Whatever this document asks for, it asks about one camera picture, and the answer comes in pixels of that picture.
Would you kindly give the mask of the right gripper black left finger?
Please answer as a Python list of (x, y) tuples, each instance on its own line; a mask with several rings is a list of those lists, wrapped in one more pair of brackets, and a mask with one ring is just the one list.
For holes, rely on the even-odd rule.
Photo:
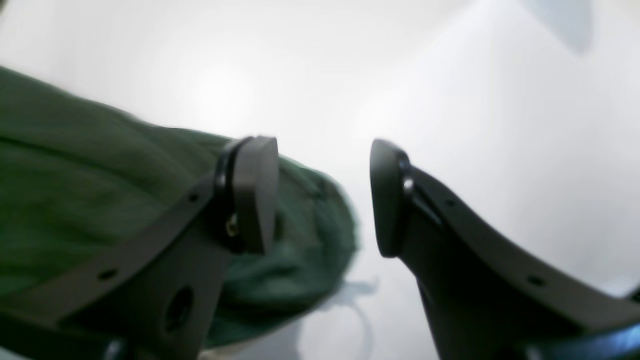
[(265, 255), (274, 137), (230, 142), (213, 171), (136, 237), (1, 298), (1, 346), (31, 360), (196, 360), (234, 255)]

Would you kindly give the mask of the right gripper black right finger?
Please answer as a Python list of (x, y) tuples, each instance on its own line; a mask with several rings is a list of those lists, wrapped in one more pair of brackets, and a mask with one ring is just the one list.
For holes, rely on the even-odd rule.
[(505, 238), (399, 146), (372, 142), (380, 254), (416, 278), (441, 360), (637, 360), (639, 293), (616, 298)]

